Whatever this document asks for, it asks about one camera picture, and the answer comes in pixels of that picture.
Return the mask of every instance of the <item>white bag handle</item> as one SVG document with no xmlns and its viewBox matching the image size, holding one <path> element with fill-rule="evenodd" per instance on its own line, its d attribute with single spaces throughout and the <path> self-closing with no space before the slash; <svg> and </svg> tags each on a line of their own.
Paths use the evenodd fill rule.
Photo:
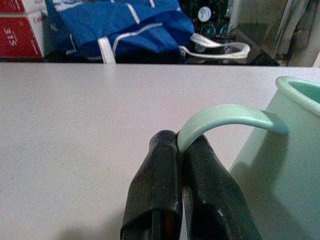
<svg viewBox="0 0 320 240">
<path fill-rule="evenodd" d="M 204 59 L 246 59 L 248 53 L 250 52 L 250 46 L 243 42 L 230 42 L 226 44 L 221 44 L 215 41 L 210 40 L 209 38 L 202 36 L 198 33 L 192 34 L 190 40 L 195 44 L 203 46 L 205 48 L 220 48 L 220 47 L 233 47 L 239 49 L 239 51 L 226 54 L 201 54 L 191 52 L 186 46 L 179 46 L 179 49 L 185 51 L 190 56 L 204 58 Z"/>
</svg>

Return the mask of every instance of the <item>white table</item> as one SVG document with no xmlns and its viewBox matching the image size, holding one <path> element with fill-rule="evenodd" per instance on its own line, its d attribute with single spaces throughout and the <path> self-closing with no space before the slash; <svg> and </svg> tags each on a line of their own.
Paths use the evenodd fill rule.
<svg viewBox="0 0 320 240">
<path fill-rule="evenodd" d="M 317 68 L 0 64 L 2 240 L 117 240 L 158 131 L 219 104 L 265 109 L 278 76 Z M 252 128 L 206 134 L 228 169 Z"/>
</svg>

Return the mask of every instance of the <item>mug rim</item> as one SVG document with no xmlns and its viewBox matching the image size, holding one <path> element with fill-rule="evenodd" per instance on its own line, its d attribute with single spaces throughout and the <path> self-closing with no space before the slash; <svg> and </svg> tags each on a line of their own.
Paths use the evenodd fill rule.
<svg viewBox="0 0 320 240">
<path fill-rule="evenodd" d="M 320 84 L 291 76 L 280 76 L 275 81 L 278 90 L 282 94 L 294 101 L 299 106 L 320 117 L 320 102 L 317 102 L 307 95 L 303 94 L 302 92 L 298 91 L 292 85 L 290 85 L 290 83 L 303 83 L 305 85 L 309 85 L 310 87 L 317 88 L 319 89 L 319 91 Z"/>
</svg>

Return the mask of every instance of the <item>mug handle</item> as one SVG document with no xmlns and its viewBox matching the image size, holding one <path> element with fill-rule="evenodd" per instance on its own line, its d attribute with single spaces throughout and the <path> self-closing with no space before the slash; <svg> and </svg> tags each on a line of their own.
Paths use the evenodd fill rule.
<svg viewBox="0 0 320 240">
<path fill-rule="evenodd" d="M 275 114 L 239 104 L 223 104 L 206 108 L 192 116 L 178 134 L 177 145 L 183 153 L 206 131 L 228 124 L 242 124 L 287 134 L 284 122 Z"/>
</svg>

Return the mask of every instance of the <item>mint green mug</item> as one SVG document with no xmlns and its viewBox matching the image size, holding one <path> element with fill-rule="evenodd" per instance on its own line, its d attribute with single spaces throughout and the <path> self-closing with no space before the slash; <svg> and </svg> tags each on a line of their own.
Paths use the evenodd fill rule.
<svg viewBox="0 0 320 240">
<path fill-rule="evenodd" d="M 281 76 L 266 111 L 225 104 L 190 118 L 178 135 L 184 152 L 204 132 L 245 124 L 253 130 L 230 173 L 265 240 L 320 236 L 320 85 Z"/>
</svg>

